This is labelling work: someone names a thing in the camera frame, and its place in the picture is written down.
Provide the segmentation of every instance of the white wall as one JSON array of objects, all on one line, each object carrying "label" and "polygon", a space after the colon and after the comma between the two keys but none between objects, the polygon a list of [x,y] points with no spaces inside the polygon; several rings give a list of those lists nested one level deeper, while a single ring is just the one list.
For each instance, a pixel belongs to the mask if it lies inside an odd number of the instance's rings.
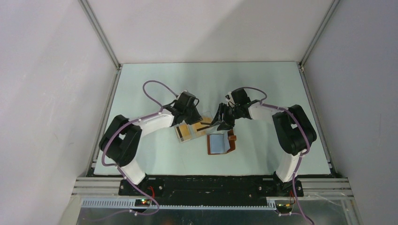
[{"label": "white wall", "polygon": [[341,1],[305,65],[326,140],[365,224],[396,224],[398,4]]},{"label": "white wall", "polygon": [[332,0],[91,0],[118,60],[300,61]]},{"label": "white wall", "polygon": [[0,3],[0,224],[57,224],[115,69],[77,0]]}]

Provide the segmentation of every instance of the transparent plastic box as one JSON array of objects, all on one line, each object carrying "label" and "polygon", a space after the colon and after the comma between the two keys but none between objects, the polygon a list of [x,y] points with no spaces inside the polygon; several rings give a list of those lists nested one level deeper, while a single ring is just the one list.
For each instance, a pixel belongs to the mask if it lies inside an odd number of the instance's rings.
[{"label": "transparent plastic box", "polygon": [[186,123],[180,123],[174,127],[177,139],[180,143],[184,143],[216,131],[216,127],[208,127],[213,120],[211,113],[207,111],[200,113],[200,115],[202,116],[202,120],[195,124],[188,125]]}]

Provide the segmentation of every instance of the black mounting base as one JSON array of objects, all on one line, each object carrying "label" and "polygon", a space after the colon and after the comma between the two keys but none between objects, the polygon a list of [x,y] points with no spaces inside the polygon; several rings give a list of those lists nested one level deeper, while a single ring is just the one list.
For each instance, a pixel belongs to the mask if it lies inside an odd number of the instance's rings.
[{"label": "black mounting base", "polygon": [[[272,176],[146,176],[138,187],[161,205],[262,206],[266,197],[288,197],[291,188],[280,189]],[[304,196],[299,180],[298,196]],[[119,195],[141,196],[126,180]]]}]

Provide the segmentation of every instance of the gray wall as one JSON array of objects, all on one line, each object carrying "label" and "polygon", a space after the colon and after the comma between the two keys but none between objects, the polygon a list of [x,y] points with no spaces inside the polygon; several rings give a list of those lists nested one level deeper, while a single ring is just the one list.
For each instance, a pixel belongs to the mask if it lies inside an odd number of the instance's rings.
[{"label": "gray wall", "polygon": [[342,1],[305,64],[332,159],[370,225],[397,218],[397,43],[397,1]]},{"label": "gray wall", "polygon": [[77,0],[3,0],[0,18],[0,224],[58,224],[116,69]]}]

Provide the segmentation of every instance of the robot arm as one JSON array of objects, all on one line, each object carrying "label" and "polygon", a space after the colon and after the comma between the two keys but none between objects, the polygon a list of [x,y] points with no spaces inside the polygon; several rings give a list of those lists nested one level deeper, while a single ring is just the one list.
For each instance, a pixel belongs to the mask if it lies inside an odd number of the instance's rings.
[{"label": "robot arm", "polygon": [[[235,120],[239,118],[265,120],[273,123],[279,144],[285,151],[282,161],[274,173],[274,180],[282,186],[290,184],[288,182],[292,179],[300,155],[307,151],[304,137],[290,115],[277,106],[262,104],[259,100],[251,101],[243,88],[228,93],[226,100],[227,104],[220,103],[212,126],[219,125],[217,130],[230,130],[234,127]],[[300,123],[311,145],[316,140],[316,132],[304,110],[299,105],[289,107],[288,110]]]},{"label": "robot arm", "polygon": [[[163,106],[160,112],[132,121],[122,115],[116,116],[99,142],[100,149],[106,151],[106,156],[114,160],[134,184],[140,183],[145,177],[145,172],[135,159],[140,138],[183,121],[187,124],[194,124],[202,120],[194,104],[196,99],[191,93],[183,91],[177,97],[177,100]],[[129,125],[120,132],[121,135],[124,135],[124,138],[121,138],[118,134],[108,149],[105,149],[111,137],[127,123]]]}]

